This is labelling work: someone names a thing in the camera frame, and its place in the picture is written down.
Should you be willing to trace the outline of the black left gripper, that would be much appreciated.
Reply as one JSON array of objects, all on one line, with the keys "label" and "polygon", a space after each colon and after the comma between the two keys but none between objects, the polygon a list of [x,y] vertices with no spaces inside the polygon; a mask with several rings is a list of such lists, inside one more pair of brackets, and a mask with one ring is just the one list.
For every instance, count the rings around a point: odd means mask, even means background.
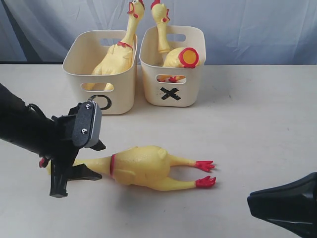
[{"label": "black left gripper", "polygon": [[[59,117],[52,116],[48,118],[42,111],[39,111],[39,117],[46,126],[45,137],[42,141],[45,143],[45,150],[40,153],[40,168],[47,168],[51,164],[53,173],[67,173],[69,181],[74,180],[100,180],[102,175],[89,169],[85,164],[73,166],[73,162],[79,152],[79,147],[74,146],[72,134],[79,107],[75,106],[69,109],[67,115]],[[102,151],[106,146],[99,139],[88,141],[88,148],[95,151]]]}]

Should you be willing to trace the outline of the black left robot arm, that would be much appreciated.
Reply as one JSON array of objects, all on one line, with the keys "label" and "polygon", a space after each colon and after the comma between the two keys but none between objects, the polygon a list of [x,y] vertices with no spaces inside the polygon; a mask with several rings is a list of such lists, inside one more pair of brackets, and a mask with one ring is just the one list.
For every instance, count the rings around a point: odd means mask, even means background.
[{"label": "black left robot arm", "polygon": [[1,139],[37,154],[39,166],[50,166],[55,180],[102,178],[83,164],[74,165],[80,149],[105,149],[99,139],[101,119],[101,109],[92,100],[78,103],[65,116],[48,118],[37,105],[0,86]]}]

